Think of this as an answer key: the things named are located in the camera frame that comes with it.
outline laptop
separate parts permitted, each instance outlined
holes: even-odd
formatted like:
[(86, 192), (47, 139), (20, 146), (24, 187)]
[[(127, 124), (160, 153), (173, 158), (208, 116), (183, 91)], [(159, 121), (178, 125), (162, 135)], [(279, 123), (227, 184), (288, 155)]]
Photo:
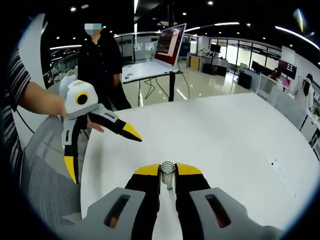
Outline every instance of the laptop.
[(179, 71), (176, 65), (186, 26), (184, 23), (162, 30), (153, 59), (124, 66), (122, 82), (125, 84)]

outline gray gripper housing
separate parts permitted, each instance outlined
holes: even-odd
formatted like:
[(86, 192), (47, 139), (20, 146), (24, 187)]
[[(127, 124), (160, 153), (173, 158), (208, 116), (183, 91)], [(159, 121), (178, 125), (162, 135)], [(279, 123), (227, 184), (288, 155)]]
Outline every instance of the gray gripper housing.
[[(145, 197), (143, 191), (117, 187), (89, 206), (87, 216), (79, 223), (56, 228), (63, 240), (130, 240), (139, 207)], [(127, 200), (115, 228), (105, 224), (108, 214), (121, 199)]]
[[(220, 188), (191, 191), (201, 221), (204, 240), (275, 240), (282, 231), (273, 226), (261, 226), (248, 217), (247, 209)], [(224, 209), (229, 225), (221, 228), (210, 199), (219, 202)]]

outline computer monitor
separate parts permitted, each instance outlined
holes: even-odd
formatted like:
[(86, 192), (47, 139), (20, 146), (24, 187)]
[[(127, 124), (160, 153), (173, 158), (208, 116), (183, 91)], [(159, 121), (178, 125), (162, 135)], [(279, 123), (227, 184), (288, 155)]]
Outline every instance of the computer monitor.
[(296, 73), (297, 73), (297, 66), (296, 65), (293, 65), (292, 63), (285, 61), (283, 59), (279, 59), (278, 69), (284, 75), (287, 75), (288, 77), (290, 77), (292, 79), (296, 78)]
[(180, 52), (187, 24), (176, 25), (161, 31), (154, 60), (167, 67), (174, 67)]
[(286, 88), (290, 88), (291, 85), (291, 80), (284, 77), (284, 76), (280, 76), (280, 81), (282, 82), (282, 84), (286, 87)]
[(252, 61), (251, 68), (259, 74), (261, 72), (261, 65), (257, 63), (256, 61)]
[(211, 43), (210, 51), (214, 53), (220, 53), (221, 46)]

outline laptop screen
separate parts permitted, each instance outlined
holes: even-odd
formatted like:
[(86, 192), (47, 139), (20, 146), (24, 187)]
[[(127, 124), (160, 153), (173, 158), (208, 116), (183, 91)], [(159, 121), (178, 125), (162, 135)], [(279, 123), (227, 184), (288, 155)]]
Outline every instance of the laptop screen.
[(175, 65), (179, 54), (186, 24), (177, 25), (161, 31), (154, 58)]

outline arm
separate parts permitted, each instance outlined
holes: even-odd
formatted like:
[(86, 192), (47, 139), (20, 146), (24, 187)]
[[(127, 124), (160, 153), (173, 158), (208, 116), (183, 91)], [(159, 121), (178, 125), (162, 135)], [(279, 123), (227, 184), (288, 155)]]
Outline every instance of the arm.
[(106, 38), (106, 46), (108, 47), (108, 52), (110, 53), (110, 60), (109, 62), (112, 64), (112, 73), (115, 75), (122, 73), (122, 55), (120, 49), (118, 47), (117, 41), (115, 38), (109, 34), (105, 33)]
[(78, 79), (86, 81), (88, 79), (88, 71), (86, 69), (87, 52), (85, 44), (82, 45), (78, 57)]
[(60, 96), (44, 90), (35, 82), (29, 82), (18, 104), (35, 114), (66, 117), (65, 101)]
[(12, 109), (15, 111), (20, 105), (33, 113), (65, 117), (66, 110), (63, 99), (44, 90), (35, 82), (30, 82), (30, 79), (30, 74), (22, 63), (17, 50), (9, 64), (9, 78), (7, 79)]
[(296, 96), (298, 93), (299, 88), (301, 88), (301, 82), (298, 82), (295, 87), (294, 87), (294, 91), (293, 91), (293, 95)]
[(308, 98), (309, 98), (308, 99), (308, 107), (310, 109), (314, 105), (314, 90), (313, 90), (313, 88), (311, 86), (309, 87)]

